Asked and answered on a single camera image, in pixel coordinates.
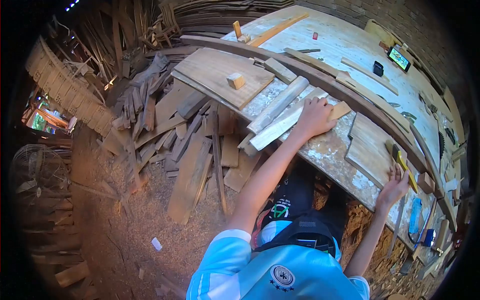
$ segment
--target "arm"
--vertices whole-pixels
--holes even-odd
[[[288,138],[241,190],[226,229],[241,229],[248,233],[253,231],[258,211],[277,186],[297,151],[311,137],[335,127],[336,120],[327,121],[332,109],[333,106],[327,104],[326,98],[305,99],[302,114]]]
[[[372,223],[348,262],[343,272],[345,276],[362,276],[367,270],[373,251],[384,230],[390,208],[408,192],[408,173],[408,170],[405,171],[402,178],[399,164],[395,164],[395,170],[390,167],[390,181],[378,195]]]

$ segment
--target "dirt floor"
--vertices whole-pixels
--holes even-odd
[[[108,182],[120,195],[127,190],[127,161],[113,168],[109,158],[96,143],[98,135],[86,126],[74,132],[72,149],[72,180],[101,189]],[[167,216],[168,200],[175,178],[167,178],[163,162],[149,164],[151,173],[144,188],[132,195],[129,204],[133,217],[119,210],[119,203],[82,190],[73,190],[73,217],[83,238],[82,255],[87,260],[93,282],[102,299],[178,299],[172,290],[158,296],[162,284],[186,291],[190,277],[198,267],[211,239],[221,231],[226,219],[217,199],[216,183],[207,181],[204,193],[187,225],[178,225]],[[234,207],[236,192],[226,187],[227,204]],[[317,208],[323,206],[328,190],[319,187]],[[350,206],[349,222],[342,239],[341,265],[345,267],[362,236],[372,214],[362,205]],[[151,240],[157,237],[162,250],[156,252]],[[383,299],[400,293],[408,299],[428,298],[440,284],[443,275],[416,279],[422,268],[415,261],[409,275],[399,273],[407,250],[397,240],[390,259],[384,258],[392,238],[385,228],[365,278],[370,283],[371,299]],[[145,270],[139,278],[140,268]]]

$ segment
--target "smartphone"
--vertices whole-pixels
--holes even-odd
[[[402,68],[405,72],[410,69],[411,63],[398,52],[395,48],[390,47],[387,52],[388,58],[396,62],[400,68]]]

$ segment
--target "hand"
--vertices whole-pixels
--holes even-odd
[[[328,104],[326,98],[305,99],[303,111],[294,127],[296,134],[303,136],[307,141],[334,128],[337,120],[327,121],[332,109],[333,105]]]
[[[395,167],[390,167],[390,181],[384,185],[384,189],[380,192],[375,204],[375,212],[384,214],[385,216],[392,208],[393,204],[402,198],[409,189],[408,173],[406,170],[403,173],[400,171],[400,165],[395,164]]]

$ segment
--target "white workbench surface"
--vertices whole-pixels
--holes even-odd
[[[435,118],[427,114],[423,103],[420,102],[418,98],[420,87],[425,86],[426,84],[431,87],[431,85],[413,66],[407,74],[396,67],[394,63],[387,58],[384,50],[378,46],[379,39],[336,17],[301,6],[288,7],[263,16],[242,26],[241,30],[243,33],[250,34],[252,39],[254,39],[260,33],[279,24],[283,20],[305,12],[309,14],[308,18],[293,24],[261,44],[259,47],[277,53],[284,52],[285,47],[297,50],[320,48],[321,52],[309,53],[309,55],[315,58],[323,58],[327,64],[339,70],[348,71],[354,80],[381,95],[388,102],[400,104],[400,107],[396,108],[399,112],[407,111],[415,115],[417,117],[415,126],[425,138],[427,146],[433,157],[436,159],[435,163],[439,165],[437,121]],[[318,33],[318,40],[312,39],[314,32]],[[222,39],[236,41],[235,33],[231,32],[225,35]],[[384,66],[384,77],[387,77],[390,80],[390,83],[398,89],[399,96],[396,96],[368,76],[342,64],[342,57],[346,57],[368,70],[372,69],[375,60],[380,62]],[[270,101],[286,87],[287,85],[285,83],[275,78],[267,88],[258,94],[241,111],[238,111],[229,103],[218,97],[214,98],[239,113],[245,119],[252,121],[268,105],[268,103],[270,103]],[[305,97],[310,91],[312,91],[312,89],[313,86],[310,85],[300,94],[299,98]],[[338,100],[331,96],[328,96],[327,98],[332,104],[338,102]],[[355,119],[355,115],[356,113],[352,111],[342,117],[333,130],[311,139],[300,149],[299,154],[337,184],[342,186],[355,198],[360,200],[370,211],[373,211],[380,189],[378,189],[373,182],[360,173],[355,167],[344,160],[345,154],[350,145],[348,133],[353,120]],[[285,140],[287,136],[288,132],[280,139]],[[415,177],[419,175],[415,169],[412,171]],[[410,248],[410,250],[413,250],[413,244],[410,242],[407,233],[412,201],[415,197],[422,199],[423,216],[421,216],[419,220],[420,228],[422,227],[424,220],[428,217],[434,199],[431,194],[426,195],[422,191],[419,194],[415,194],[412,189],[410,189],[407,194],[398,237],[408,248]],[[398,205],[399,203],[392,207],[387,219],[386,224],[391,230],[395,228],[398,216]],[[424,248],[420,251],[419,258],[425,263],[432,259],[432,254],[432,251],[428,248]]]

